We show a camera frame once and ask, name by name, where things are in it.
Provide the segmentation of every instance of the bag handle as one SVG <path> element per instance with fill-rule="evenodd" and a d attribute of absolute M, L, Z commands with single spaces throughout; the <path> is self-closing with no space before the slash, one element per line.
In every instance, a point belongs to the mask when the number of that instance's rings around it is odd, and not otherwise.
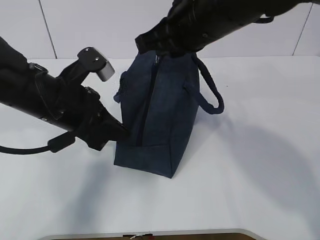
<path fill-rule="evenodd" d="M 204 96 L 195 89 L 193 85 L 191 85 L 189 82 L 184 83 L 184 89 L 191 94 L 194 99 L 197 101 L 199 106 L 208 114 L 215 115 L 215 114 L 222 114 L 225 110 L 225 103 L 224 99 L 222 98 L 221 94 L 218 92 L 218 89 L 215 85 L 215 82 L 210 75 L 209 70 L 207 69 L 206 65 L 197 57 L 197 55 L 192 55 L 192 60 L 195 63 L 195 65 L 200 70 L 201 75 L 203 76 L 206 84 L 209 86 L 210 90 L 213 92 L 214 96 L 218 100 L 218 107 L 214 107 L 212 104 L 210 104 Z"/>

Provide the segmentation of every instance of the zipper pull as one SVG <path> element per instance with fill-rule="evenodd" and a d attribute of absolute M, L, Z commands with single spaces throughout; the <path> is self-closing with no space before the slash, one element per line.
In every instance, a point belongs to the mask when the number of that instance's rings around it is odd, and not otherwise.
<path fill-rule="evenodd" d="M 159 64 L 159 62 L 160 62 L 160 56 L 156 55 L 154 63 L 157 65 L 157 64 Z"/>

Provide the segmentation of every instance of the white table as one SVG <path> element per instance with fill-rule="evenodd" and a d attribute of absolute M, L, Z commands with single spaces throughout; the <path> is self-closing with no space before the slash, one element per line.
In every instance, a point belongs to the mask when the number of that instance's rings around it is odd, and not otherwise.
<path fill-rule="evenodd" d="M 56 76 L 72 60 L 34 60 Z M 113 102 L 117 75 L 85 85 Z M 245 233 L 257 239 L 320 239 L 320 58 L 205 59 L 226 110 L 199 110 L 173 179 L 113 166 L 80 140 L 60 153 L 0 155 L 0 239 L 117 237 L 126 233 Z M 202 84 L 202 91 L 213 99 Z M 0 106 L 0 145 L 33 148 L 59 128 Z"/>

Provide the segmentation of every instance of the zipper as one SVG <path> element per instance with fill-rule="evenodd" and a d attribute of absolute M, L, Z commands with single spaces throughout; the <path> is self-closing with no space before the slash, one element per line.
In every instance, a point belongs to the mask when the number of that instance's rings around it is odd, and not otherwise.
<path fill-rule="evenodd" d="M 138 131 L 137 138 L 136 138 L 136 145 L 138 147 L 142 147 L 142 145 L 143 145 L 146 121 L 147 121 L 147 117 L 148 117 L 151 99 L 152 99 L 152 96 L 153 96 L 153 93 L 155 90 L 155 85 L 156 85 L 156 80 L 157 80 L 161 60 L 162 60 L 162 57 L 157 55 L 155 57 L 155 62 L 151 68 L 150 87 L 149 87 L 148 94 L 146 96 L 145 106 L 144 106 L 142 119 L 141 119 L 141 124 L 140 124 L 139 131 Z"/>

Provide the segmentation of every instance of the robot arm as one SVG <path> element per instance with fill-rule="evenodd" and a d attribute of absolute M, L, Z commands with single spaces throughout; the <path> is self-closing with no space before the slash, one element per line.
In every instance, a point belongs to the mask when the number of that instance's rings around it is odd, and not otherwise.
<path fill-rule="evenodd" d="M 136 38 L 139 53 L 198 52 L 251 23 L 269 23 L 299 3 L 320 0 L 174 0 L 168 16 Z"/>
<path fill-rule="evenodd" d="M 78 60 L 58 77 L 27 59 L 0 37 L 0 103 L 67 130 L 45 147 L 14 149 L 0 146 L 0 152 L 28 155 L 56 153 L 75 142 L 75 137 L 100 151 L 105 144 L 129 136 L 129 132 L 102 105 L 99 94 L 81 83 L 89 73 L 108 80 L 114 69 L 95 48 L 87 47 Z"/>

